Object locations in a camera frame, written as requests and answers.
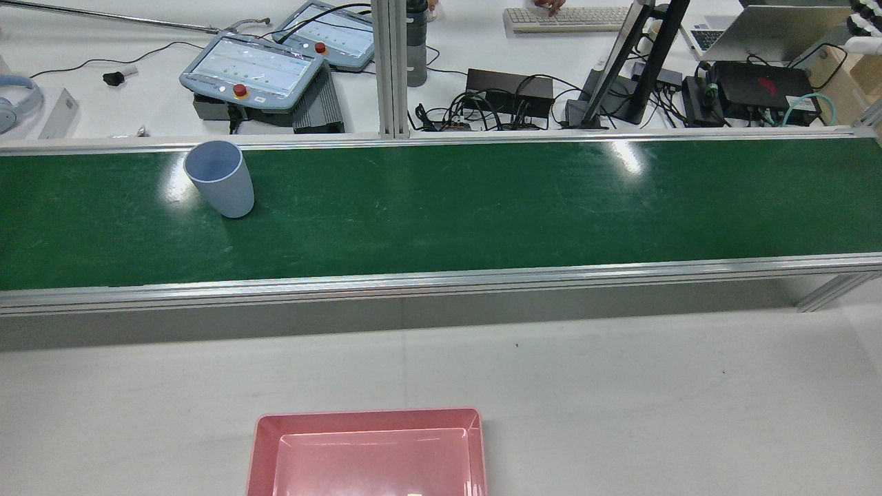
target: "blue cable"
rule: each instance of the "blue cable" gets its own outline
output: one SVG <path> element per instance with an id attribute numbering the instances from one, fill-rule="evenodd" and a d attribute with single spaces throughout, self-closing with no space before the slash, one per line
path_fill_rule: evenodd
<path id="1" fill-rule="evenodd" d="M 820 98 L 821 100 L 826 101 L 830 105 L 830 110 L 831 110 L 830 124 L 828 124 L 828 125 L 835 124 L 836 123 L 836 104 L 833 103 L 833 100 L 830 100 L 830 97 L 828 97 L 825 94 L 809 93 L 809 94 L 804 94 L 803 96 L 800 96 L 799 98 L 796 99 L 796 101 L 794 101 L 792 104 L 790 104 L 790 107 L 789 107 L 789 109 L 787 109 L 787 112 L 784 113 L 784 118 L 781 120 L 781 124 L 779 124 L 779 126 L 780 127 L 786 126 L 787 121 L 790 119 L 790 113 L 793 112 L 793 109 L 796 107 L 796 105 L 799 105 L 800 103 L 803 102 L 803 100 L 806 100 L 806 99 L 812 98 L 812 97 Z"/>

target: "plastic cup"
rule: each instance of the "plastic cup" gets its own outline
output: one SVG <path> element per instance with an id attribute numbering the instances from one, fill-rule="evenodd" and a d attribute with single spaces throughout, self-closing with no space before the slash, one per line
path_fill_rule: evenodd
<path id="1" fill-rule="evenodd" d="M 237 219 L 254 207 L 254 186 L 242 150 L 229 141 L 207 141 L 183 161 L 187 177 L 224 217 Z"/>

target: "headphones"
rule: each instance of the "headphones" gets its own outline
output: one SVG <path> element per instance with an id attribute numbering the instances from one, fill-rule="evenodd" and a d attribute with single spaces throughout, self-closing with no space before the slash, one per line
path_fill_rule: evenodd
<path id="1" fill-rule="evenodd" d="M 12 129 L 12 126 L 24 118 L 26 113 L 40 107 L 43 103 L 43 93 L 36 83 L 24 76 L 0 76 L 0 86 L 22 86 L 30 90 L 23 100 L 14 105 L 0 96 L 0 134 L 3 134 Z"/>

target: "black control box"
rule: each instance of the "black control box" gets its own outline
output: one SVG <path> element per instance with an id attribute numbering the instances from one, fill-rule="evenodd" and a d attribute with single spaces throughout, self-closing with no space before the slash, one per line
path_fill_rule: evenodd
<path id="1" fill-rule="evenodd" d="M 724 115 L 736 119 L 757 120 L 766 109 L 783 117 L 800 97 L 814 93 L 805 71 L 789 67 L 717 62 L 708 76 L 720 88 Z M 794 108 L 788 123 L 809 125 L 818 116 L 818 103 L 808 98 Z"/>
<path id="2" fill-rule="evenodd" d="M 508 72 L 469 69 L 466 90 L 486 92 L 482 94 L 493 110 L 500 114 L 514 114 L 547 119 L 554 104 L 554 86 L 551 79 L 530 78 Z M 467 98 L 463 100 L 467 109 L 490 111 L 482 101 Z"/>

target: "plastic tray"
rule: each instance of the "plastic tray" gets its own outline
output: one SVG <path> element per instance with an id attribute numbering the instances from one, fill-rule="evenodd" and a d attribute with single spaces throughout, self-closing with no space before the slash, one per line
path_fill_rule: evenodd
<path id="1" fill-rule="evenodd" d="M 475 409 L 267 415 L 248 496 L 486 496 Z"/>

